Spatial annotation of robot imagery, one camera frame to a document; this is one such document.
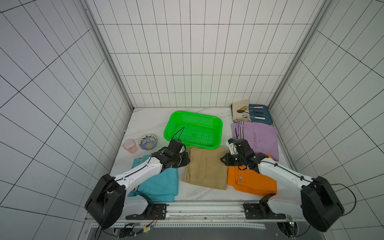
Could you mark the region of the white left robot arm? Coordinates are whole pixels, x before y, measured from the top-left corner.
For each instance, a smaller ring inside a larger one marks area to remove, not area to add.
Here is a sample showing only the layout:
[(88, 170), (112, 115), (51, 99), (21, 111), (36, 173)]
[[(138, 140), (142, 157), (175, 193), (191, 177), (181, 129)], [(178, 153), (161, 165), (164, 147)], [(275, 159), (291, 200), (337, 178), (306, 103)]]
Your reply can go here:
[(117, 176), (103, 175), (88, 200), (85, 209), (101, 230), (111, 227), (122, 215), (125, 198), (137, 186), (167, 169), (181, 168), (190, 162), (187, 147), (180, 140), (171, 140), (167, 147), (152, 153), (139, 166)]

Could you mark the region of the khaki pants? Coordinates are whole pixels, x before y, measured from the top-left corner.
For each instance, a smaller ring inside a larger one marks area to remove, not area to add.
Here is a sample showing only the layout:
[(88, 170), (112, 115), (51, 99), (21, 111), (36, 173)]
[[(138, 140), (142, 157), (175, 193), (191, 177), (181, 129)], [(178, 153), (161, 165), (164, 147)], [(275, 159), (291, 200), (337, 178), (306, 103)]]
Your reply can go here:
[(187, 165), (183, 182), (217, 190), (227, 189), (228, 167), (221, 162), (227, 150), (190, 147), (190, 163)]

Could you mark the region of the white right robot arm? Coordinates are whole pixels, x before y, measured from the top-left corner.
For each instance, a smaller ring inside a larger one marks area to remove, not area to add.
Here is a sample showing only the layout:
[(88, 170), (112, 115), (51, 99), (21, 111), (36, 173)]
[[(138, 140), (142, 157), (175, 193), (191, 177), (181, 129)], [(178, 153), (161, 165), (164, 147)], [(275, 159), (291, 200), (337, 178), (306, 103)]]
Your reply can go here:
[(261, 216), (268, 213), (301, 218), (314, 229), (326, 232), (345, 209), (329, 183), (323, 177), (312, 178), (280, 165), (262, 153), (254, 153), (246, 140), (227, 142), (230, 151), (221, 157), (226, 166), (240, 171), (253, 171), (283, 185), (287, 194), (268, 193), (260, 201)]

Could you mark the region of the orange pants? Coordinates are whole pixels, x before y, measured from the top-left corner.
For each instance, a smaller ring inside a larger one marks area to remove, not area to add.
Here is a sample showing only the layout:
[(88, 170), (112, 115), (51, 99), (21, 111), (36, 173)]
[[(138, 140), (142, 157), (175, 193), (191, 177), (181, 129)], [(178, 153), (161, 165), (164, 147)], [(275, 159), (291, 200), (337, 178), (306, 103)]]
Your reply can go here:
[(238, 167), (228, 167), (227, 183), (237, 191), (252, 195), (266, 196), (278, 192), (277, 182), (272, 178), (248, 169), (241, 171)]

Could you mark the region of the purple pants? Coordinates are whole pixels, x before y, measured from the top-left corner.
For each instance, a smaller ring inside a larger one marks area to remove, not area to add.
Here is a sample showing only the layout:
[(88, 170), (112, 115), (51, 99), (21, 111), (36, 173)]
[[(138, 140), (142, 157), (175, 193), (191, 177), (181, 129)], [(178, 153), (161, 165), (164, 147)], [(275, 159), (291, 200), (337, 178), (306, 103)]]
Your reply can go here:
[(263, 123), (238, 121), (231, 124), (233, 139), (245, 139), (255, 153), (270, 155), (279, 161), (277, 129)]

